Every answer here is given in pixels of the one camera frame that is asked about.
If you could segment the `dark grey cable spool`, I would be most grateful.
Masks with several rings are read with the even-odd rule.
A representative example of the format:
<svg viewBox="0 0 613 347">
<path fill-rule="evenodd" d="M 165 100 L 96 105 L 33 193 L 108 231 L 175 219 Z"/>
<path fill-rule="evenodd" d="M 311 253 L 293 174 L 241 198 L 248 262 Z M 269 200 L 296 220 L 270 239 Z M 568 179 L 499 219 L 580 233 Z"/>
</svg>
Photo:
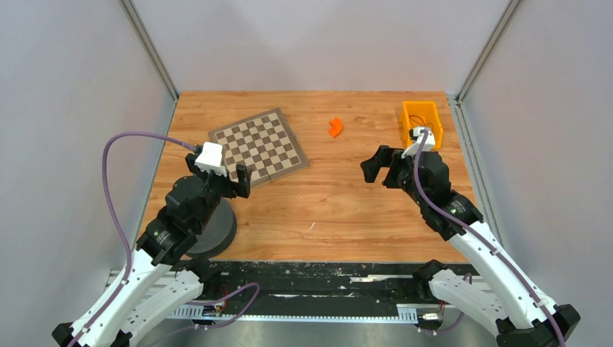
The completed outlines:
<svg viewBox="0 0 613 347">
<path fill-rule="evenodd" d="M 184 176 L 176 182 L 176 185 L 182 185 L 185 220 L 195 237 L 186 255 L 193 258 L 201 255 L 215 257 L 234 240 L 237 232 L 236 215 L 229 204 L 229 198 L 217 199 L 206 194 L 204 198 L 186 201 L 191 178 L 192 175 Z"/>
</svg>

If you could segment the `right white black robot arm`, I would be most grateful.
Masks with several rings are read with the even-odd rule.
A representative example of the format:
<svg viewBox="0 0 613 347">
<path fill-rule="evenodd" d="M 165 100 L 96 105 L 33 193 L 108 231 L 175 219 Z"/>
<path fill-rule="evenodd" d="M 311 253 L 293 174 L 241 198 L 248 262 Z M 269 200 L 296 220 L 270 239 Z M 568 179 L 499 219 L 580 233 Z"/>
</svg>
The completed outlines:
<svg viewBox="0 0 613 347">
<path fill-rule="evenodd" d="M 452 189 L 449 168 L 438 153 L 404 155 L 382 145 L 360 167 L 367 183 L 387 168 L 383 186 L 402 189 L 428 227 L 458 250 L 489 287 L 484 292 L 431 260 L 414 273 L 417 299 L 452 304 L 487 329 L 498 346 L 565 346 L 580 322 L 578 311 L 557 304 L 518 267 L 478 208 Z"/>
</svg>

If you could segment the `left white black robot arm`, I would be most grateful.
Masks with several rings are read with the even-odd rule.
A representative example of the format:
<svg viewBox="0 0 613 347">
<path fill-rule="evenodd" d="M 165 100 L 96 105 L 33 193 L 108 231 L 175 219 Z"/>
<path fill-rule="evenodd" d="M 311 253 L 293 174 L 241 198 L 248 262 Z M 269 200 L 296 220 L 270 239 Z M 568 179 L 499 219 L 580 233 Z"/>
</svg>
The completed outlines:
<svg viewBox="0 0 613 347">
<path fill-rule="evenodd" d="M 145 294 L 197 243 L 225 198 L 248 198 L 252 169 L 240 163 L 233 181 L 204 153 L 186 156 L 190 175 L 177 180 L 166 204 L 149 222 L 124 269 L 79 319 L 56 326 L 59 346 L 136 346 L 172 311 L 200 295 L 213 299 L 221 280 L 206 257 L 192 260 L 178 278 L 150 298 Z"/>
</svg>

